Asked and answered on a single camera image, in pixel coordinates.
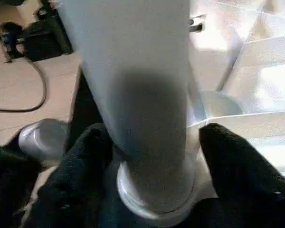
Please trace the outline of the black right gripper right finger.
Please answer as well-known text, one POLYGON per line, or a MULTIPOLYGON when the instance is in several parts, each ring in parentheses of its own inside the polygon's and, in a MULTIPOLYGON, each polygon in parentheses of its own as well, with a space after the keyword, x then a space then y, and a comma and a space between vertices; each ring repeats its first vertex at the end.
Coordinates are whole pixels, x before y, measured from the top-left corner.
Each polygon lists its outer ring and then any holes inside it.
POLYGON ((245 138, 218 123, 199 130, 217 196, 243 228, 285 228, 285 178, 245 138))

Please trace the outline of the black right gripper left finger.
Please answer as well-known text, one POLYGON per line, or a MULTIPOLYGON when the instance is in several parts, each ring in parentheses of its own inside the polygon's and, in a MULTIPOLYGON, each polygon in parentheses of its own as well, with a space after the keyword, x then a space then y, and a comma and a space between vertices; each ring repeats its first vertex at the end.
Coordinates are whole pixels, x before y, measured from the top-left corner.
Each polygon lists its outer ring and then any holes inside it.
POLYGON ((103 123, 86 128, 38 189, 25 228, 97 228, 113 143, 103 123))

